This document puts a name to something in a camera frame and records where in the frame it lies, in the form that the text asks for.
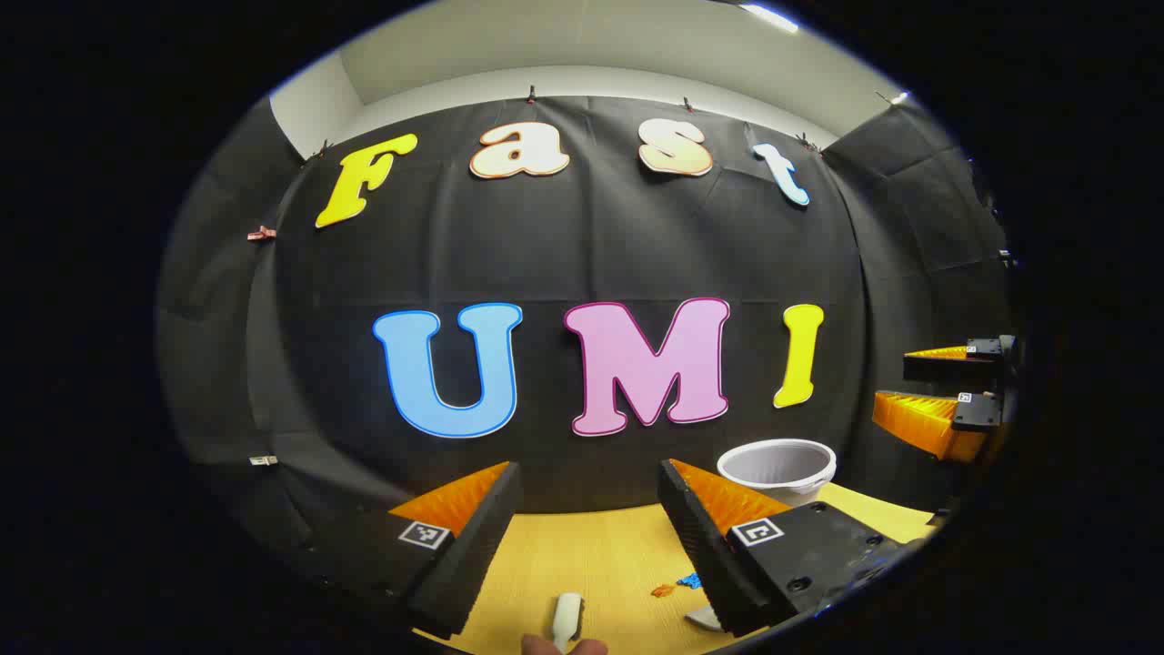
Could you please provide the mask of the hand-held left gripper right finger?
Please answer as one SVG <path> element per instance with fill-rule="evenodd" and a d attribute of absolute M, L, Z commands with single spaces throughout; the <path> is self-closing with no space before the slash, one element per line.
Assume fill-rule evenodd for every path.
<path fill-rule="evenodd" d="M 681 460 L 660 461 L 656 494 L 734 638 L 819 614 L 915 550 L 830 503 L 792 507 Z"/>

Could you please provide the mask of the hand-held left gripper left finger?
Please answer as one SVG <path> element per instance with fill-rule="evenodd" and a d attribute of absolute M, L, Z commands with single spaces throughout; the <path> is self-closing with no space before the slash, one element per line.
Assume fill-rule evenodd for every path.
<path fill-rule="evenodd" d="M 513 460 L 296 468 L 315 588 L 357 621 L 396 633 L 464 631 L 521 498 Z"/>

